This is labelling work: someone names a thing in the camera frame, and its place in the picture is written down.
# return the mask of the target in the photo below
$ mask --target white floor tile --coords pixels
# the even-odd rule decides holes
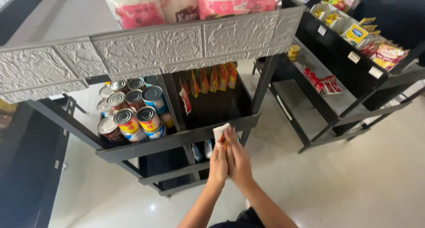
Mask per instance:
[[[240,61],[238,71],[253,95],[259,74],[251,75],[252,60]],[[70,93],[88,111],[75,117],[93,132],[100,87]],[[301,155],[302,143],[269,91],[260,113],[246,146],[254,178],[300,227],[423,226],[423,97],[351,142],[314,147]],[[72,135],[65,163],[52,228],[175,227],[204,187],[163,198]],[[243,209],[243,196],[228,180],[210,225],[234,220]]]

